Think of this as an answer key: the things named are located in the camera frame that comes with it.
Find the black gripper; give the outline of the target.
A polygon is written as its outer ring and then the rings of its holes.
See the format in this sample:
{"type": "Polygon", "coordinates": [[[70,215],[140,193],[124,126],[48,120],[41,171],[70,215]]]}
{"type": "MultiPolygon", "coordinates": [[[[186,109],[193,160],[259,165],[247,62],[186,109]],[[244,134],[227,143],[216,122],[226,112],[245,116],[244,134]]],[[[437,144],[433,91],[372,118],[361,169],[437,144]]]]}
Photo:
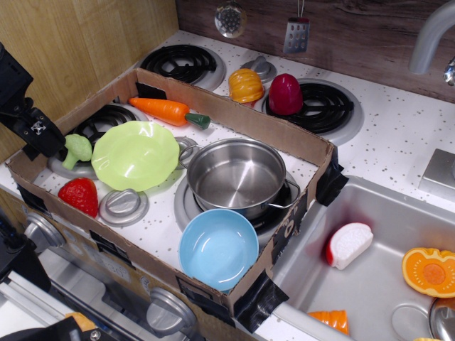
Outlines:
{"type": "Polygon", "coordinates": [[[46,157],[65,145],[60,129],[38,108],[31,108],[26,90],[33,77],[1,44],[1,116],[6,127],[46,157]]]}

